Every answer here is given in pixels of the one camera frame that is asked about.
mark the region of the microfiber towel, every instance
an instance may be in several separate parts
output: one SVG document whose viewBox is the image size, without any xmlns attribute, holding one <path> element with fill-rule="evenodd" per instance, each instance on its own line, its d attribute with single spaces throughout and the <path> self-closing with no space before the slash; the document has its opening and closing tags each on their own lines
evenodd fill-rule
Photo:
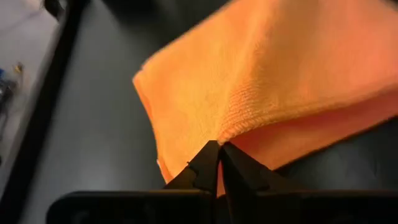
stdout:
<svg viewBox="0 0 398 224">
<path fill-rule="evenodd" d="M 210 139 L 276 169 L 398 115 L 398 7 L 232 1 L 154 54 L 133 83 L 166 182 Z"/>
</svg>

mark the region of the black surface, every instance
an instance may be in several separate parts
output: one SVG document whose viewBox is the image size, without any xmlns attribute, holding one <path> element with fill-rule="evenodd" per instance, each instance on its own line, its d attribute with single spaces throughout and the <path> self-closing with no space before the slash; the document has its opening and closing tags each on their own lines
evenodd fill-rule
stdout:
<svg viewBox="0 0 398 224">
<path fill-rule="evenodd" d="M 42 111 L 52 123 L 21 223 L 44 223 L 50 204 L 76 190 L 164 186 L 155 162 L 152 128 L 131 78 L 147 57 L 222 3 L 159 0 L 132 12 L 100 0 L 89 3 L 54 114 Z M 310 159 L 294 169 L 282 169 L 281 174 L 319 189 L 396 189 L 398 181 L 391 175 L 398 168 L 393 162 L 398 139 L 392 137 L 397 127 L 395 119 L 370 137 L 325 150 L 328 156 L 319 153 L 320 162 Z"/>
</svg>

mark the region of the towel fold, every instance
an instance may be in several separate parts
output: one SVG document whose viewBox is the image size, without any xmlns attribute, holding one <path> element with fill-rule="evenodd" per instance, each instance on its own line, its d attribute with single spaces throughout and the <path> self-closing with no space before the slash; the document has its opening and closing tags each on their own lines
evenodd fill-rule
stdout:
<svg viewBox="0 0 398 224">
<path fill-rule="evenodd" d="M 133 82 L 167 182 L 210 139 L 276 169 L 398 115 L 398 9 L 232 1 L 153 55 Z"/>
</svg>

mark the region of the orange microfiber towel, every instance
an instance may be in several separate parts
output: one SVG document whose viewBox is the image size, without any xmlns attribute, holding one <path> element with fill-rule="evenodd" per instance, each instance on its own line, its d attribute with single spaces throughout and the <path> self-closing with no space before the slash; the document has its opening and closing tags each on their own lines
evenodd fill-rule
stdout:
<svg viewBox="0 0 398 224">
<path fill-rule="evenodd" d="M 152 56 L 134 85 L 174 178 L 210 139 L 276 169 L 398 114 L 398 7 L 237 0 Z"/>
</svg>

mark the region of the dark gray table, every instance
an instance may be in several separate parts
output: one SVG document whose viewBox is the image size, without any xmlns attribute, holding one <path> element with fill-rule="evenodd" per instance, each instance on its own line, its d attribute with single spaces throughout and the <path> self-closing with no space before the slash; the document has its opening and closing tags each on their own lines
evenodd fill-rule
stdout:
<svg viewBox="0 0 398 224">
<path fill-rule="evenodd" d="M 87 5 L 21 223 L 44 223 L 50 204 L 72 191 L 150 190 L 164 185 L 155 162 L 152 128 L 131 78 L 147 57 L 223 4 L 212 0 L 165 2 L 159 0 L 149 9 L 136 12 L 100 0 Z M 294 170 L 287 167 L 281 173 L 311 185 L 310 179 L 327 176 L 328 170 L 337 167 L 333 181 L 337 184 L 325 180 L 313 187 L 394 188 L 394 179 L 373 185 L 381 182 L 383 175 L 368 179 L 370 184 L 347 180 L 357 177 L 363 171 L 361 167 L 365 167 L 366 176 L 376 173 L 368 161 L 376 155 L 370 149 L 377 149 L 380 144 L 384 147 L 380 147 L 383 152 L 379 154 L 390 158 L 384 170 L 397 168 L 398 151 L 390 149 L 398 147 L 398 140 L 389 134 L 395 133 L 397 127 L 395 119 L 381 126 L 382 131 L 362 137 L 377 140 L 340 143 L 334 150 L 314 155 L 309 162 L 294 164 Z M 328 166 L 301 178 L 319 167 L 322 162 L 317 161 L 322 159 Z M 348 170 L 355 164 L 359 164 L 357 173 L 349 175 Z"/>
</svg>

